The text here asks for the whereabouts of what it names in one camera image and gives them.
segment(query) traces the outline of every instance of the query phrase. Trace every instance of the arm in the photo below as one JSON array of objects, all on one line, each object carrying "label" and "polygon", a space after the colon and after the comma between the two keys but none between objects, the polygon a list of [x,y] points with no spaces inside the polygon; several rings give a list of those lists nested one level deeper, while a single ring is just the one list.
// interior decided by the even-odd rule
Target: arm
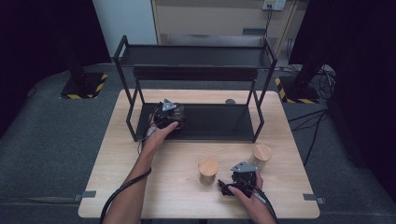
[{"label": "arm", "polygon": [[[174,122],[164,129],[155,129],[154,133],[146,141],[142,152],[124,183],[149,170],[156,151],[160,148],[166,135],[172,132],[176,126],[177,122]],[[147,178],[144,178],[121,192],[108,209],[104,223],[139,223],[146,184]]]},{"label": "arm", "polygon": [[[262,176],[259,172],[256,172],[257,176],[257,186],[262,189]],[[275,224],[270,210],[254,195],[248,198],[241,190],[229,187],[229,190],[233,193],[233,195],[241,201],[241,203],[247,209],[247,213],[250,218],[256,224]]]}]

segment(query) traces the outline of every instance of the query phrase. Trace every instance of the gray floor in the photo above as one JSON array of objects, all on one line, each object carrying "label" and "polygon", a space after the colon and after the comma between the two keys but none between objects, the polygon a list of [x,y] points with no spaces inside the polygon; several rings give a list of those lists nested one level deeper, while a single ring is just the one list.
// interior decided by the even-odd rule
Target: gray floor
[{"label": "gray floor", "polygon": [[[48,77],[35,85],[35,94],[26,99],[21,113],[0,140],[0,223],[98,222],[97,219],[80,218],[77,204],[4,203],[9,198],[69,198],[85,189],[122,89],[114,65],[96,65],[87,70],[108,74],[96,99],[59,99],[69,74]],[[291,74],[276,72],[274,77],[278,76]],[[248,85],[238,83],[202,82],[146,82],[143,87],[248,89]],[[273,80],[270,90],[276,91]],[[283,107],[288,119],[293,119],[326,108],[326,104],[322,100],[317,105],[283,104]],[[290,127],[294,128],[304,120],[294,121]],[[310,128],[293,133],[302,159],[307,154],[314,130]],[[320,123],[318,138],[305,168],[313,191],[326,200],[319,206],[320,217],[311,220],[281,219],[280,223],[396,223],[395,203],[369,170],[353,166],[331,118]],[[184,220],[155,220],[156,223],[181,221]]]}]

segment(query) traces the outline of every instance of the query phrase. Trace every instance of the round wooden lid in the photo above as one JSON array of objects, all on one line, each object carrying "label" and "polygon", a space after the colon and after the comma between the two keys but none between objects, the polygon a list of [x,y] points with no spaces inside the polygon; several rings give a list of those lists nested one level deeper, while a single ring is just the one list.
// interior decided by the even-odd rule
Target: round wooden lid
[{"label": "round wooden lid", "polygon": [[272,157],[271,148],[265,144],[256,145],[253,149],[253,155],[257,160],[269,161]]},{"label": "round wooden lid", "polygon": [[199,172],[202,175],[215,175],[219,170],[218,161],[213,158],[204,158],[198,164]]}]

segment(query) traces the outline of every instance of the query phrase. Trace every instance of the wall socket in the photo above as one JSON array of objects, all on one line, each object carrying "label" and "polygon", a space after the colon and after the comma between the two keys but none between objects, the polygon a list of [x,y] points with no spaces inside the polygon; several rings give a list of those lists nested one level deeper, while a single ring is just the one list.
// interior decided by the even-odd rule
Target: wall socket
[{"label": "wall socket", "polygon": [[269,10],[268,6],[272,7],[274,11],[281,11],[285,7],[287,0],[264,0],[262,4],[262,10]]}]

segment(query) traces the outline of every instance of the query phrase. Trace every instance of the striped warning tape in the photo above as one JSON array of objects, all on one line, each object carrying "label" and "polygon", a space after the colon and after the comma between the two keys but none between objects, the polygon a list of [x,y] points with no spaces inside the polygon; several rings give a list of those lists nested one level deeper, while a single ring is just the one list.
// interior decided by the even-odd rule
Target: striped warning tape
[{"label": "striped warning tape", "polygon": [[282,100],[283,103],[297,103],[297,104],[319,104],[320,101],[317,99],[290,99],[285,93],[285,90],[283,89],[282,83],[280,82],[280,79],[277,77],[275,79],[275,83],[277,86],[277,89],[279,90],[279,96],[280,99]]},{"label": "striped warning tape", "polygon": [[94,94],[61,94],[62,99],[92,99],[99,95],[99,92],[102,90],[105,85],[107,75],[103,74],[102,79],[100,80],[99,85],[96,88],[96,92]]}]

